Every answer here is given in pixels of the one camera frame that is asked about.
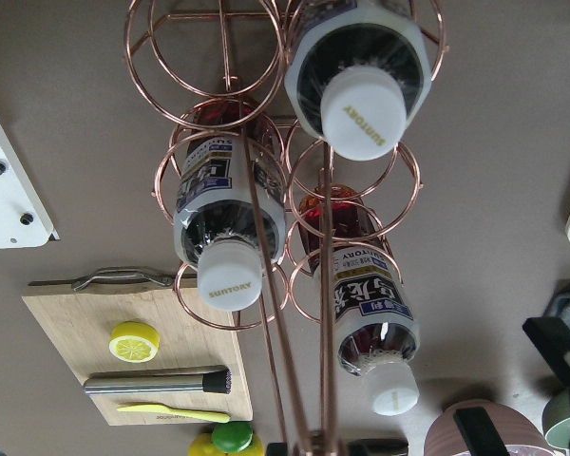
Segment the pink bowl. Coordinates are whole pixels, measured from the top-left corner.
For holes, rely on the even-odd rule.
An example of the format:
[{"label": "pink bowl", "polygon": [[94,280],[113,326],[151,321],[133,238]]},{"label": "pink bowl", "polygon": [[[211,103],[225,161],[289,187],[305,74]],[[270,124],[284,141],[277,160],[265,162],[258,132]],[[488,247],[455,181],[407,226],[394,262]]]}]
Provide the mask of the pink bowl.
[{"label": "pink bowl", "polygon": [[494,427],[501,434],[509,454],[554,456],[542,434],[525,416],[513,408],[482,399],[454,404],[437,418],[428,430],[425,440],[425,456],[469,455],[463,436],[454,422],[454,411],[471,407],[483,407],[487,411]]}]

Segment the bottle cap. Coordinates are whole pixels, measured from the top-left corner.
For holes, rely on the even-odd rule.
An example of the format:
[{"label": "bottle cap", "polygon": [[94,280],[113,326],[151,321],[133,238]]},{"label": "bottle cap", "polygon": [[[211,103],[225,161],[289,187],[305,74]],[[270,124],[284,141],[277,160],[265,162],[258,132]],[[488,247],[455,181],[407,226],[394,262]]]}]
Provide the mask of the bottle cap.
[{"label": "bottle cap", "polygon": [[259,253],[239,240],[208,245],[199,257],[198,287],[202,300],[220,311],[251,306],[262,290]]},{"label": "bottle cap", "polygon": [[327,84],[321,98],[323,136],[345,159],[366,161],[387,154],[406,130],[401,87],[374,66],[350,66]]},{"label": "bottle cap", "polygon": [[399,415],[418,402],[416,380],[403,361],[376,366],[367,373],[365,381],[371,408],[379,415]]}]

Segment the cutting board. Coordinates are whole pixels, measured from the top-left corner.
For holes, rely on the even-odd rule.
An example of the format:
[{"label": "cutting board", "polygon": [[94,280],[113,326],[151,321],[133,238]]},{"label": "cutting board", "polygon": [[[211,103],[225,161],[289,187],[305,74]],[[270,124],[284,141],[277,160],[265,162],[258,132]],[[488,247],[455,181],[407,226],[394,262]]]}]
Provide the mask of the cutting board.
[{"label": "cutting board", "polygon": [[[204,318],[232,325],[233,316],[203,304],[196,288],[182,289],[188,306]],[[198,420],[156,413],[118,412],[123,404],[161,403],[178,409],[225,411],[233,420],[250,421],[251,399],[236,332],[200,324],[180,306],[171,289],[149,284],[96,284],[74,293],[69,284],[28,286],[24,301],[81,384],[93,373],[227,366],[230,394],[167,392],[89,396],[111,426],[195,423]],[[141,321],[161,335],[156,357],[127,363],[108,349],[112,329],[124,321]]]}]

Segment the lemon slice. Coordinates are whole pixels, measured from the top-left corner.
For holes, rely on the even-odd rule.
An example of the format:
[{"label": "lemon slice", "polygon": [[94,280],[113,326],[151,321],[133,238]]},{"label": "lemon slice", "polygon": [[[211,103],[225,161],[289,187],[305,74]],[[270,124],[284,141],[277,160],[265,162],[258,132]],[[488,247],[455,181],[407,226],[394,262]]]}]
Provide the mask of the lemon slice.
[{"label": "lemon slice", "polygon": [[159,333],[145,323],[125,321],[112,330],[110,352],[128,363],[144,363],[159,351]]}]

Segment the yellow plastic utensil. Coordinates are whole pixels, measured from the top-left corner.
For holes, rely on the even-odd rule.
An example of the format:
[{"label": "yellow plastic utensil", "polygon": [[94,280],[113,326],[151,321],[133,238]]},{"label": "yellow plastic utensil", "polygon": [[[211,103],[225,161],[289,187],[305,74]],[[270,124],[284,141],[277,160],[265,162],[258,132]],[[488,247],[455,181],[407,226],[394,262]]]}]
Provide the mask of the yellow plastic utensil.
[{"label": "yellow plastic utensil", "polygon": [[135,404],[133,406],[120,406],[117,411],[138,411],[144,413],[162,413],[165,415],[184,416],[197,420],[212,421],[214,423],[228,423],[230,415],[221,411],[187,410],[183,408],[170,408],[163,404]]}]

